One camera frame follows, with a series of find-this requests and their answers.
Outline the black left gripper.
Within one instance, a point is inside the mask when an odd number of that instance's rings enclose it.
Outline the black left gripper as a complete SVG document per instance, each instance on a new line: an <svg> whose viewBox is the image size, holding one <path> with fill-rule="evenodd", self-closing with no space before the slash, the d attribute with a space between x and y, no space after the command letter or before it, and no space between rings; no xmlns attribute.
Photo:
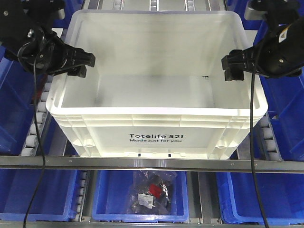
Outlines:
<svg viewBox="0 0 304 228"><path fill-rule="evenodd" d="M65 45L52 30L53 21L64 18L65 6L63 0L2 0L0 43L5 58L32 74L85 78L85 66L95 66L94 54Z"/></svg>

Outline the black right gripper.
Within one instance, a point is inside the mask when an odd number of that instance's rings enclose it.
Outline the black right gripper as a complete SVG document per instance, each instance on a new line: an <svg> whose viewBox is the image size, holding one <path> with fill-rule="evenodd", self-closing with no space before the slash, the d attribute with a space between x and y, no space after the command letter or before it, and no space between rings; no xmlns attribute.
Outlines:
<svg viewBox="0 0 304 228"><path fill-rule="evenodd" d="M251 48L234 49L221 60L225 81L243 81L244 72L265 77L297 77L304 66L304 18L300 0L251 0L245 18L260 17L268 26Z"/></svg>

